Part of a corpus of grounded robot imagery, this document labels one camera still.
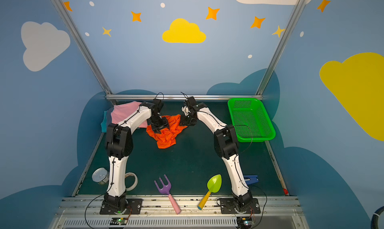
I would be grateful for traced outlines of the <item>orange t shirt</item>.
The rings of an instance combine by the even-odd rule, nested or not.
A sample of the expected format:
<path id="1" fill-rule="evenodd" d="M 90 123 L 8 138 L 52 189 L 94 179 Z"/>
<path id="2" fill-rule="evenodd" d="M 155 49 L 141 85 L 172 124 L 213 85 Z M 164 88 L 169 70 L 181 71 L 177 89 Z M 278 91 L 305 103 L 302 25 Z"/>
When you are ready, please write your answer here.
<path id="1" fill-rule="evenodd" d="M 175 145 L 176 137 L 181 134 L 181 132 L 187 128 L 187 126 L 181 126 L 181 115 L 168 116 L 165 118 L 169 123 L 169 129 L 164 128 L 160 131 L 160 134 L 155 133 L 152 130 L 152 126 L 148 125 L 146 128 L 146 132 L 152 138 L 157 141 L 157 146 L 159 149 L 167 149 L 173 145 Z"/>

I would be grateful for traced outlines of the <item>green plastic basket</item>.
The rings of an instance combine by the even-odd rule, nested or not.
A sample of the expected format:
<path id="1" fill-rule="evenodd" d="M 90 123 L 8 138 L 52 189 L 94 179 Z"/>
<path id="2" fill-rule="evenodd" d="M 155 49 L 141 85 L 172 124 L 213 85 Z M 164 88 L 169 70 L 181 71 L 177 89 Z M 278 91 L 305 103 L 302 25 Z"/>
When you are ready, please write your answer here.
<path id="1" fill-rule="evenodd" d="M 265 142 L 275 138 L 276 131 L 260 100 L 232 98 L 228 108 L 239 142 Z"/>

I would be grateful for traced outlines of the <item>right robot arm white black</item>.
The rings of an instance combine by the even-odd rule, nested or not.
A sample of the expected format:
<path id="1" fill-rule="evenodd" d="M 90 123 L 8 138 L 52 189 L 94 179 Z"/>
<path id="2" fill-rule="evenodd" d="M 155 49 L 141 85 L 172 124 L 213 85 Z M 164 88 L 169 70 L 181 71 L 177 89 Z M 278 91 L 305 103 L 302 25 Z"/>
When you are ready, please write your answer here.
<path id="1" fill-rule="evenodd" d="M 224 161 L 231 180 L 235 205 L 239 207 L 239 210 L 250 205 L 253 196 L 250 188 L 246 185 L 240 166 L 239 141 L 235 127 L 222 122 L 205 103 L 198 103 L 193 96 L 186 97 L 182 111 L 180 125 L 194 126 L 199 120 L 213 133 L 215 151 Z"/>

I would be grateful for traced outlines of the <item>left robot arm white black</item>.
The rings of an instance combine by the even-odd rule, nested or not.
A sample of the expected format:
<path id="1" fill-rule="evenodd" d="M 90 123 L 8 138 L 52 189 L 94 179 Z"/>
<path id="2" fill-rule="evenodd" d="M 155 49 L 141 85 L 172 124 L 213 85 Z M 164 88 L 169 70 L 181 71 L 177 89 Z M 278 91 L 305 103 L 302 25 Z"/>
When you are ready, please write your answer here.
<path id="1" fill-rule="evenodd" d="M 110 185 L 104 196 L 104 202 L 116 207 L 118 211 L 126 204 L 125 173 L 129 155 L 134 144 L 132 135 L 144 122 L 149 121 L 155 133 L 169 128 L 166 117 L 160 115 L 164 103 L 160 99 L 142 102 L 126 119 L 107 127 L 106 150 L 110 161 Z"/>

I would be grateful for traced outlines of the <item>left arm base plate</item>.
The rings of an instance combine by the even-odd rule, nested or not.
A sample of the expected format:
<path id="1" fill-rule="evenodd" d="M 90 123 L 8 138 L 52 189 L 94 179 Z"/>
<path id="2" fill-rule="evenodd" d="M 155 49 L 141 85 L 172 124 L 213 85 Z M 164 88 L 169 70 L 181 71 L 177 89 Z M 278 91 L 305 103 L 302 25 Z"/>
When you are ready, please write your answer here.
<path id="1" fill-rule="evenodd" d="M 138 215 L 141 212 L 142 203 L 142 199 L 104 199 L 100 209 L 100 215 Z"/>

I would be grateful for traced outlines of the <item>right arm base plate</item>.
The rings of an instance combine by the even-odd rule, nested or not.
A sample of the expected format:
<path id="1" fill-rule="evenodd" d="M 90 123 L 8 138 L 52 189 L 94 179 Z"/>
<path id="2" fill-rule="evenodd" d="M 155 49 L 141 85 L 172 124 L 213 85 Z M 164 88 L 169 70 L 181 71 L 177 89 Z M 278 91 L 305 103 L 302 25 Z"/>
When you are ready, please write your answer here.
<path id="1" fill-rule="evenodd" d="M 258 199 L 253 199 L 249 206 L 237 210 L 233 198 L 218 198 L 217 204 L 220 206 L 222 214 L 261 214 L 261 208 Z"/>

